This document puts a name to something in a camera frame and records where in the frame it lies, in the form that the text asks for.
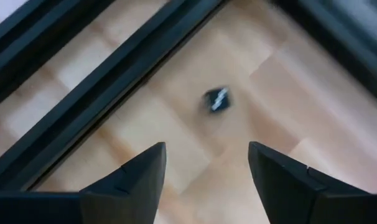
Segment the black metal frame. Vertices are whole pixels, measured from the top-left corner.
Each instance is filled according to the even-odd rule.
[[[0,191],[0,223],[153,223],[165,166],[159,142],[79,192]]]
[[[0,157],[0,190],[37,186],[226,2],[167,3]]]
[[[114,0],[31,0],[0,24],[0,102]]]
[[[377,42],[329,1],[272,0],[377,99]]]

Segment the black pointed tip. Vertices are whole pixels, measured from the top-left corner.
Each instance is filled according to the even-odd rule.
[[[158,142],[82,192],[129,195],[141,179],[151,179],[157,189],[162,189],[165,168],[165,143]]]
[[[306,223],[320,185],[307,176],[307,166],[259,142],[248,152],[254,184],[271,223]]]
[[[126,171],[144,170],[153,163],[158,164],[160,169],[164,169],[166,165],[166,145],[164,142],[158,142],[151,146],[130,161],[127,161],[122,167]]]

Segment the black plastic part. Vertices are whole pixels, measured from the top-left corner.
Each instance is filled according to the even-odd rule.
[[[168,2],[0,157],[0,190],[34,188],[226,2]]]
[[[377,195],[258,142],[249,144],[248,159],[271,224],[377,223]]]
[[[30,0],[0,23],[0,102],[114,0]]]
[[[0,223],[152,224],[165,165],[160,142],[80,192],[0,192]],[[119,191],[120,185],[129,193]]]
[[[207,91],[204,99],[210,113],[219,113],[231,106],[230,91],[226,86]]]
[[[302,26],[327,52],[377,98],[377,41],[365,31],[359,15],[350,17],[334,1],[272,0]],[[377,14],[377,0],[374,13]],[[357,2],[371,6],[368,1]]]

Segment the wooden floor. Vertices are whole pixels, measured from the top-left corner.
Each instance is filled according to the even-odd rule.
[[[117,0],[4,101],[0,155],[165,2]],[[201,111],[202,95],[222,85],[233,106]],[[159,224],[268,223],[250,141],[377,193],[377,103],[261,0],[232,0],[39,190],[84,188],[159,141],[167,143]]]

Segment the small black object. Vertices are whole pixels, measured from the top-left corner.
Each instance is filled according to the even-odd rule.
[[[211,113],[217,113],[229,108],[231,103],[229,99],[229,89],[220,87],[209,90],[205,94],[205,103]]]

